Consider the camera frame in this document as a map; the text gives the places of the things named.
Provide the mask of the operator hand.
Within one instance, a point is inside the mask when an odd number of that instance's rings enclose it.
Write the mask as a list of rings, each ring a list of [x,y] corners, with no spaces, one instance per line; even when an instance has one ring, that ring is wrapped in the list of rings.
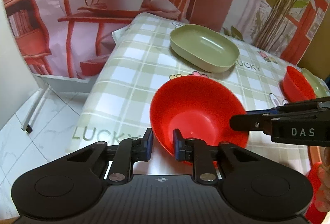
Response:
[[[329,147],[321,147],[320,153],[321,153],[322,164],[318,170],[318,176],[321,181],[321,186],[319,187],[316,194],[316,208],[320,212],[329,212],[329,206],[330,206]]]

